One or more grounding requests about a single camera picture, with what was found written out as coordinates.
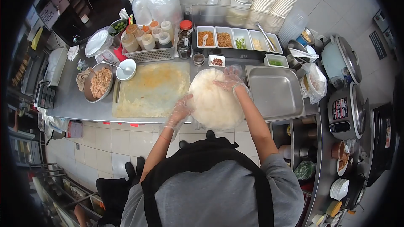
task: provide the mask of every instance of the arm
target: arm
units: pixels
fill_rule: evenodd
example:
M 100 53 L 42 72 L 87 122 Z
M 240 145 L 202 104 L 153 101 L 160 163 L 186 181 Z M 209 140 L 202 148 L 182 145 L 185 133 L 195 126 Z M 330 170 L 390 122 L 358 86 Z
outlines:
M 190 113 L 191 109 L 187 107 L 187 102 L 192 98 L 192 94 L 186 95 L 179 99 L 175 104 L 173 113 L 169 117 L 166 125 L 163 128 L 160 136 L 155 142 L 153 148 L 150 151 L 149 156 L 146 159 L 145 166 L 143 168 L 142 176 L 140 177 L 140 183 L 145 179 L 146 175 L 154 168 L 157 163 L 165 159 L 167 151 L 170 146 L 171 139 L 174 132 L 177 132 L 181 126 L 181 121 L 185 119 Z
M 278 154 L 275 142 L 272 139 L 271 132 L 264 119 L 251 100 L 244 86 L 239 85 L 234 89 L 241 108 L 243 108 L 247 125 L 250 130 L 251 137 L 254 141 L 256 151 L 261 163 L 271 154 Z
M 238 98 L 246 117 L 259 160 L 263 163 L 269 155 L 277 154 L 278 149 L 276 148 L 270 130 L 262 118 L 261 113 L 259 113 L 259 110 L 251 100 L 247 87 L 239 77 L 241 72 L 242 70 L 239 65 L 231 65 L 225 68 L 224 82 L 213 81 L 213 83 L 222 87 L 225 91 L 233 91 Z

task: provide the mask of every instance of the sign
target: sign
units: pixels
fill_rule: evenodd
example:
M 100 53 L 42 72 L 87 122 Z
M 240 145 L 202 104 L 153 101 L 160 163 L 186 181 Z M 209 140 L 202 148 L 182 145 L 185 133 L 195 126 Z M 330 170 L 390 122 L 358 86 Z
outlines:
M 381 40 L 379 38 L 379 35 L 377 34 L 376 31 L 371 33 L 369 35 L 369 38 L 371 38 L 371 41 L 373 43 L 373 46 L 375 47 L 376 53 L 379 57 L 379 59 L 383 59 L 387 56 L 386 50 L 383 47 L 383 44 L 381 43 Z
M 41 13 L 39 13 L 39 17 L 42 19 L 45 26 L 51 29 L 58 19 L 59 14 L 62 14 L 69 5 L 70 2 L 68 0 L 51 0 L 43 8 Z

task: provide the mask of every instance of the cloth towel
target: cloth towel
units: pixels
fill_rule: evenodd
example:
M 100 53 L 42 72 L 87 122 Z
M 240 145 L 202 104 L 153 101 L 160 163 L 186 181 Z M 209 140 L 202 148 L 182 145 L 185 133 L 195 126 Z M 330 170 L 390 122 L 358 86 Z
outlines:
M 80 72 L 77 74 L 76 83 L 78 86 L 78 90 L 81 92 L 83 92 L 83 90 L 84 90 L 84 82 L 86 81 L 88 73 L 90 73 L 90 70 L 87 68 L 83 72 Z

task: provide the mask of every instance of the hand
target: hand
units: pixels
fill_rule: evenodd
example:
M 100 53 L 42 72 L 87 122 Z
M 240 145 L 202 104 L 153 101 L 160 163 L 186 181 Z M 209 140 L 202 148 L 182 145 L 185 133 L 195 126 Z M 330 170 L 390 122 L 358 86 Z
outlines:
M 169 118 L 169 123 L 175 126 L 178 122 L 185 119 L 189 114 L 191 114 L 192 110 L 187 106 L 188 100 L 192 98 L 192 94 L 185 95 L 183 98 L 179 99 L 174 106 L 173 113 Z
M 231 65 L 225 68 L 225 79 L 224 81 L 213 80 L 213 83 L 225 91 L 231 92 L 237 86 L 243 84 L 243 81 L 240 78 L 242 73 L 240 65 Z

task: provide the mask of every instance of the metal spoon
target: metal spoon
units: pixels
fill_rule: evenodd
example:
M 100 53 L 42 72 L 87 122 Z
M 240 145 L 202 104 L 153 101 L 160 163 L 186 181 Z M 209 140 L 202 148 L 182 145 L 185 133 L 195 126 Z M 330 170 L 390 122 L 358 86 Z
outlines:
M 275 46 L 273 45 L 270 38 L 268 38 L 267 34 L 264 32 L 264 29 L 262 29 L 261 24 L 259 22 L 257 22 L 257 23 L 255 23 L 255 25 L 261 30 L 261 33 L 264 35 L 265 39 L 268 41 L 272 51 L 275 52 L 276 51 Z
M 133 68 L 130 68 L 130 67 L 121 68 L 121 67 L 119 67 L 119 66 L 116 66 L 115 64 L 106 62 L 106 61 L 104 61 L 104 60 L 102 60 L 101 62 L 122 69 L 122 71 L 123 71 L 124 74 L 126 74 L 126 75 L 130 75 L 130 74 L 133 72 Z

